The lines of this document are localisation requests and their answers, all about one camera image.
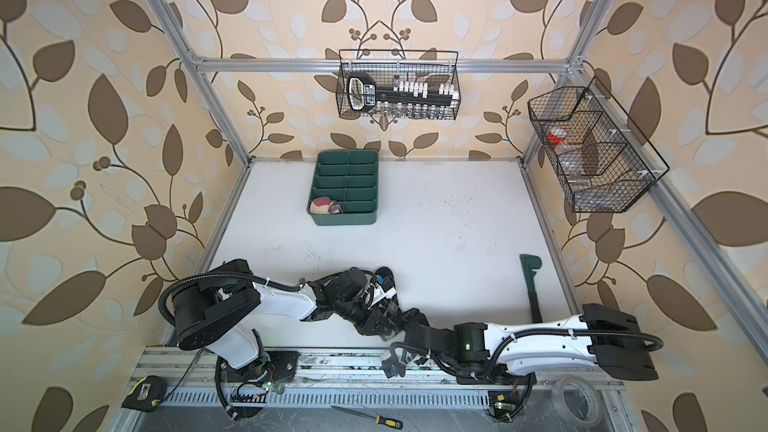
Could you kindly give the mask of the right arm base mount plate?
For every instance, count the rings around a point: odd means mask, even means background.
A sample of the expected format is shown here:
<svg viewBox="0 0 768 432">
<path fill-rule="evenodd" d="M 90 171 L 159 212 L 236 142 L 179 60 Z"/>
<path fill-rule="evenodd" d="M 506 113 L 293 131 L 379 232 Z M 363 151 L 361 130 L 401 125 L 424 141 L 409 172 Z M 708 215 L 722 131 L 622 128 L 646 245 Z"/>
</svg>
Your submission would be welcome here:
<svg viewBox="0 0 768 432">
<path fill-rule="evenodd" d="M 460 385 L 489 385 L 516 388 L 518 386 L 536 385 L 538 379 L 534 373 L 526 375 L 514 375 L 508 371 L 506 365 L 496 361 L 493 367 L 487 370 L 492 358 L 487 354 L 480 361 L 456 363 L 456 367 L 445 360 L 447 373 L 452 375 Z"/>
</svg>

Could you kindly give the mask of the green plastic divided tray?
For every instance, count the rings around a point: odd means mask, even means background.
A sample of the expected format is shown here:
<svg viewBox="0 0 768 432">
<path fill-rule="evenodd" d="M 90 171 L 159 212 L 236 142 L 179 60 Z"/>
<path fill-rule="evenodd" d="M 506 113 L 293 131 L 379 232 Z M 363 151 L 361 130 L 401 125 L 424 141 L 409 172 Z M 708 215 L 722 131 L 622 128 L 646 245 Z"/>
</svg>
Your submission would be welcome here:
<svg viewBox="0 0 768 432">
<path fill-rule="evenodd" d="M 378 212 L 379 156 L 375 150 L 326 150 L 318 154 L 312 175 L 307 213 L 317 226 L 373 225 Z M 313 215 L 309 203 L 327 196 L 343 213 Z"/>
</svg>

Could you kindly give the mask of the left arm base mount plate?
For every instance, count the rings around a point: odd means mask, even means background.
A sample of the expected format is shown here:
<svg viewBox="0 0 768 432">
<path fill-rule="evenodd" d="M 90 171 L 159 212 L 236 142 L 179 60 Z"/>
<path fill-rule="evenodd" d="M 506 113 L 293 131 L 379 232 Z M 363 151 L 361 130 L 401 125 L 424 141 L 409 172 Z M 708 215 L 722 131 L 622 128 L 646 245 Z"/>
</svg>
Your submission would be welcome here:
<svg viewBox="0 0 768 432">
<path fill-rule="evenodd" d="M 297 350 L 270 350 L 254 362 L 239 369 L 232 368 L 226 361 L 217 366 L 225 382 L 291 381 L 298 371 L 300 354 Z"/>
</svg>

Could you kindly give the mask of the beige sock maroon purple stripes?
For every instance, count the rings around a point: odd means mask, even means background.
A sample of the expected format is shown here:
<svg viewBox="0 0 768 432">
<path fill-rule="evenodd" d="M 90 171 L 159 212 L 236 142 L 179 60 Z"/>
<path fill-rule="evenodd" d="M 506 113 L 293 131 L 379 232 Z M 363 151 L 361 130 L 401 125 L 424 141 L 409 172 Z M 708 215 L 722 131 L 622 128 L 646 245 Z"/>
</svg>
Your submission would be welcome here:
<svg viewBox="0 0 768 432">
<path fill-rule="evenodd" d="M 309 213 L 313 215 L 335 215 L 342 214 L 343 209 L 341 204 L 336 200 L 327 196 L 322 196 L 310 201 Z"/>
</svg>

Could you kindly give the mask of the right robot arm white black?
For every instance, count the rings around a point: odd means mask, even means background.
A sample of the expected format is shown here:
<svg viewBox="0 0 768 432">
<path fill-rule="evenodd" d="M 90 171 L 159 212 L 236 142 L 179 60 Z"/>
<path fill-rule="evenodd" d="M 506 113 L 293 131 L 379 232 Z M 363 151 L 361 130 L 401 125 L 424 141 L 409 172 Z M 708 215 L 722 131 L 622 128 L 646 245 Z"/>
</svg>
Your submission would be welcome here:
<svg viewBox="0 0 768 432">
<path fill-rule="evenodd" d="M 560 321 L 528 325 L 464 323 L 437 329 L 413 323 L 390 345 L 382 369 L 389 378 L 425 359 L 464 385 L 501 384 L 532 373 L 600 369 L 620 381 L 659 378 L 651 354 L 663 347 L 635 316 L 601 304 Z"/>
</svg>

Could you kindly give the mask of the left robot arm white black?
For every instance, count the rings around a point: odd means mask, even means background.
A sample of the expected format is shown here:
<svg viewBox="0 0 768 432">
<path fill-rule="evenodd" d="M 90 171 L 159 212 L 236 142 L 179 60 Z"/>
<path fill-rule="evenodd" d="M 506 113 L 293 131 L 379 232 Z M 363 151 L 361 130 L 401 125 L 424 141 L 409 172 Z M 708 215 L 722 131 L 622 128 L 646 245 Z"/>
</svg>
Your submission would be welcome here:
<svg viewBox="0 0 768 432">
<path fill-rule="evenodd" d="M 235 259 L 204 274 L 181 279 L 163 290 L 157 306 L 174 327 L 181 350 L 205 349 L 238 370 L 270 361 L 252 315 L 318 322 L 338 316 L 361 336 L 384 340 L 405 327 L 393 272 L 352 267 L 319 279 L 287 285 L 253 273 Z"/>
</svg>

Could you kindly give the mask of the black grey argyle sock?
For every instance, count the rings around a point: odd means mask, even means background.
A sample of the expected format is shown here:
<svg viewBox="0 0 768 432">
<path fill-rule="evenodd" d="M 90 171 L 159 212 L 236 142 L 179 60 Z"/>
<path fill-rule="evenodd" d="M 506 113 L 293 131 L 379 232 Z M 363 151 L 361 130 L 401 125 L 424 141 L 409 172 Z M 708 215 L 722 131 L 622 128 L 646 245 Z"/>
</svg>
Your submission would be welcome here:
<svg viewBox="0 0 768 432">
<path fill-rule="evenodd" d="M 378 287 L 382 292 L 388 297 L 395 295 L 396 288 L 392 270 L 388 267 L 380 267 L 375 274 Z"/>
</svg>

